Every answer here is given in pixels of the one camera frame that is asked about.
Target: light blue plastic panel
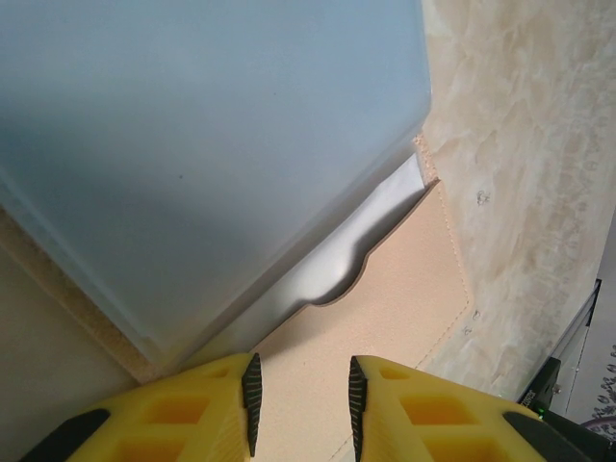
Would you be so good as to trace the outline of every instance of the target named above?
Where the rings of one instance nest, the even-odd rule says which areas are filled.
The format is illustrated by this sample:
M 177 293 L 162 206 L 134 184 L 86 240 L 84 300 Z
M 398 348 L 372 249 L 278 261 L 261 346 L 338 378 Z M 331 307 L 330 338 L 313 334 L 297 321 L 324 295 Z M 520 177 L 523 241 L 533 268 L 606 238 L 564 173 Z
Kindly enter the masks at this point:
M 4 0 L 2 203 L 164 363 L 420 129 L 422 24 L 419 0 Z

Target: marble-patterned wall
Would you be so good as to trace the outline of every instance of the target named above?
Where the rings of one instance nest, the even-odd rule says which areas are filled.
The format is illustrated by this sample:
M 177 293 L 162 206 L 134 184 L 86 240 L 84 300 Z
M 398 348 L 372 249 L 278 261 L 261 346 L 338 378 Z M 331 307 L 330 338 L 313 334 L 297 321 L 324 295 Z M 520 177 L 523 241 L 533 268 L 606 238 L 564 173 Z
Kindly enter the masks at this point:
M 589 295 L 616 204 L 616 2 L 424 0 L 476 310 L 429 372 L 517 396 Z

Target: tan fabric surface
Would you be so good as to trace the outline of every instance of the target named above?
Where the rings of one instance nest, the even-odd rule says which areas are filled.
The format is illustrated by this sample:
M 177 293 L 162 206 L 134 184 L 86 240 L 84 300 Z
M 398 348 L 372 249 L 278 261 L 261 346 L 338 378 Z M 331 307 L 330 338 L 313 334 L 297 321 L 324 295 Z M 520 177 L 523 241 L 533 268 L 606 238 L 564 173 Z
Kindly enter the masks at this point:
M 329 460 L 350 438 L 348 362 L 420 365 L 472 306 L 441 182 L 368 257 L 356 284 L 270 334 L 255 460 Z

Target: beige wall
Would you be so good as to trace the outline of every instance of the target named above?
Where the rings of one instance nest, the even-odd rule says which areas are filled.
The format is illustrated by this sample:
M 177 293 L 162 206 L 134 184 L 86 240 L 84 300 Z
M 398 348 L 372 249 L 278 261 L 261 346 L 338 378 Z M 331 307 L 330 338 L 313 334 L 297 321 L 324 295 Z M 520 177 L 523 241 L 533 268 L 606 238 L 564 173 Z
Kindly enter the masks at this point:
M 133 379 L 0 249 L 0 461 Z

